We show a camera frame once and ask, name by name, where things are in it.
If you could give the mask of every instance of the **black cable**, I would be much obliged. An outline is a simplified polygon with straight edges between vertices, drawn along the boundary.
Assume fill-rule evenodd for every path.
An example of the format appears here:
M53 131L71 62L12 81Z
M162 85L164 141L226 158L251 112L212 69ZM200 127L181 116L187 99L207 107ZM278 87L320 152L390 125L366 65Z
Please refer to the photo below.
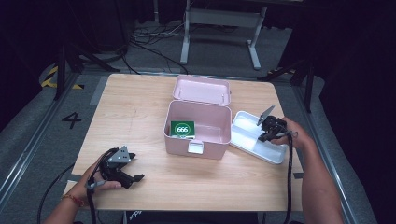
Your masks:
M161 28L161 26L156 26L155 30L153 31L149 31L148 28L137 28L134 31L134 41L138 44L141 45L153 45L165 38L171 38L175 35L178 35L178 33L180 32L180 30L183 29L182 24L177 25L177 26L171 26L168 27L166 24L163 27L163 29L161 31L157 31L159 28ZM139 41L136 40L136 37L142 37L142 38L148 38L147 41Z
M194 27L193 29L190 30L190 33L194 33L198 29L202 28L209 28L213 29L219 32L223 32L225 34L230 34L235 32L235 30L238 29L238 27L232 27L232 26L224 26L224 25L209 25L209 24L202 24L202 23L195 23L191 25L191 28Z
M293 139L291 133L288 133L289 140L289 167L288 167L288 211L286 212L286 218L284 224L289 223L291 214L291 167L293 165Z
M136 45L136 46L138 46L138 47L141 48L141 49L145 49L145 50L148 50L148 51L150 51L150 52L152 52L152 53L158 54L158 55L164 57L165 59L167 59L167 60L169 60L169 61L171 61L171 62L173 62L173 63L179 65L179 66L182 67L183 70L186 72L186 75L188 75L188 74L190 73L189 70L187 70L187 68L186 68L185 66L183 66L182 64L176 62L175 60L172 60L172 59L170 59L169 57L166 57L165 55L163 55L163 54L161 54L161 53L158 53L158 52L156 52L156 51L153 50L153 49L148 49L148 48L146 48L146 47L143 47L142 45L137 44L137 43L135 43L134 41L131 41L131 43L134 44L134 45Z
M97 47L91 42L91 40L87 37L87 35L85 34L84 29L82 28L81 24L79 23L78 16L77 16L76 12L74 11L73 7L71 6L69 0L66 0L66 3L67 3L67 5L68 5L70 11L71 11L72 14L73 14L73 17L74 17L74 19L75 19L75 21L76 21L76 24L78 25L78 29L80 30L80 32L81 32L82 35L84 36L84 39L88 42L88 44L90 45L90 47L93 48L93 49L95 49L95 50L98 51L99 53L104 53L105 51L103 51L103 50L97 48ZM123 50L125 47L128 48L128 46L124 45L124 46L121 46L119 49L114 50L114 53L116 54L116 56L110 57L110 58L107 58L107 59L101 59L101 61L103 61L104 63L115 62L116 60L118 60L118 59L122 56L122 53L125 52L125 51ZM95 63L95 62L93 62L93 61L91 61L91 60L85 60L85 59L81 59L81 61L82 61L83 63L86 63L86 64Z
M50 192L50 189L53 187L53 185L62 178L64 173L66 173L68 170L70 170L75 164L71 164L69 167L64 169L58 176L50 183L49 187L47 188L46 192L44 193L43 197L41 198L40 205L38 206L38 211L37 211L37 224L41 224L41 210L43 209L44 201L46 200L46 197L48 193Z
M263 213L262 214L262 223L261 224L265 224L265 219L267 219L267 214Z
M114 152L117 151L118 148L113 147L111 149L109 149L107 152L105 152L105 154L102 155L102 157L100 158L99 162L96 163L96 166L94 167L94 169L92 170L92 174L91 176L88 178L87 181L87 187L90 187L91 184L95 183L95 179L94 179L94 175L97 172L99 165L103 162L103 160L105 159L105 157L110 153L110 152ZM91 211L91 218L92 218L92 224L96 224L96 213L95 213L95 205L93 204L93 199L92 199L92 195L94 193L94 188L89 189L87 188L87 198L88 198L88 203L90 205L90 211Z
M166 65L168 66L169 72L170 72L170 73L173 73L173 72L172 72L172 69L171 69L171 66L169 65L169 61L168 61L168 60L166 60Z
M128 64L128 62L126 61L125 56L122 56L122 60L124 61L124 63L125 63L126 66L128 67L129 73L131 73L131 71L134 71L136 74L140 75L140 73L138 73L136 70L134 70L134 69Z
M105 224L105 222L100 218L99 212L100 212L100 211L98 210L97 216L98 216L99 223L100 223L100 224Z

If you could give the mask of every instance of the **yellow tape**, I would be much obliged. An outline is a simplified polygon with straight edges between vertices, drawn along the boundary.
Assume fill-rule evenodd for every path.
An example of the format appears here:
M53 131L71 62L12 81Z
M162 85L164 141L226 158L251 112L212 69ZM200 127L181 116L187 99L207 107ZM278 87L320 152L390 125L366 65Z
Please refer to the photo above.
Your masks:
M58 88L58 84L50 82L52 80L53 76L56 74L56 72L58 72L58 66L55 64L55 65L53 65L53 67L49 71L49 73L47 74L46 79L41 83L41 87ZM73 89L74 90L83 90L84 85L75 84L73 86Z

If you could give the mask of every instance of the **white tray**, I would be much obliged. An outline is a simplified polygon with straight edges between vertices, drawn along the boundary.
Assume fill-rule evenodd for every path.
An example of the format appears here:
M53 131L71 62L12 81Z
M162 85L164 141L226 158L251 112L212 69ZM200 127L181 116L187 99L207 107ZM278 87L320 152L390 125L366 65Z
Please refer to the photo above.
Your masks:
M272 164L282 163L288 146L258 140L263 133L262 126L257 126L258 120L258 117L248 112L239 111L233 120L230 144Z

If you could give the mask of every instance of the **metal frame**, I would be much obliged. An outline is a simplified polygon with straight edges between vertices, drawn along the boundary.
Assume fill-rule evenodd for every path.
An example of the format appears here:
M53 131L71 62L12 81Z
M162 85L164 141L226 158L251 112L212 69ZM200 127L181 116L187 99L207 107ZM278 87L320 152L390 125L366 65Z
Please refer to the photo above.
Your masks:
M341 182L340 176L337 173L337 170L335 169L334 163L332 162L332 158L328 152L328 149L325 146L323 146L322 142L320 141L320 138L318 137L318 134L316 131L317 127L315 125L315 122L313 121L312 114L307 113L305 110L304 94L303 94L301 88L299 88L297 86L292 86L292 88L294 91L294 95L297 98L297 101L298 101L297 103L300 106L301 111L303 112L304 119L305 119L306 123L308 124L309 131L312 133L312 137L314 138L315 142L318 145L319 154L320 154L321 158L323 159L330 175L332 176L334 183L338 187L338 192L339 192L340 198L341 198L341 204L342 204L342 208L343 208L345 222L346 223L358 223L356 216L353 212L353 209L351 207L351 204L347 199L347 196L346 196L346 193L344 190L344 186Z
M259 14L191 8L190 0L187 0L186 18L184 21L184 39L183 47L181 50L180 63L186 64L189 57L190 23L228 25L255 28L253 38L247 41L247 47L250 53L251 61L253 62L254 69L260 70L262 66L260 65L259 57L257 56L256 43L257 39L259 38L266 10L267 8L263 7L261 13Z
M14 189L17 187L20 182L24 172L29 166L30 162L33 159L33 156L37 152L38 148L41 145L44 137L46 136L47 130L50 127L50 124L55 117L57 111L61 108L64 99L72 90L73 85L76 83L78 75L70 76L70 78L65 83L64 94L61 94L58 100L54 100L52 104L49 106L47 113L44 118L40 122L39 126L35 130L32 138L29 140L28 144L24 148L22 154L15 162L11 171L9 172L5 182L0 188L0 213L2 213L3 209L6 207L9 198L11 197Z

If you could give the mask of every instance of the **printed number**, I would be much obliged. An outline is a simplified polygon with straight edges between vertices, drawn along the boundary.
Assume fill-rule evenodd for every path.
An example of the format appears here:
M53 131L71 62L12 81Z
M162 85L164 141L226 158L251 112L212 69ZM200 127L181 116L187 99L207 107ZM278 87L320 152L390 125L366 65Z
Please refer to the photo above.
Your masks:
M177 132L178 133L187 133L189 131L189 128L187 127L178 127Z
M81 121L81 119L77 119L77 117L78 117L78 113L74 112L73 114L71 114L71 115L69 115L69 116L67 116L67 117L64 117L64 118L62 119L62 121L70 121L70 122L72 122L72 123L70 124L70 129L73 129L75 122L76 122L76 121Z

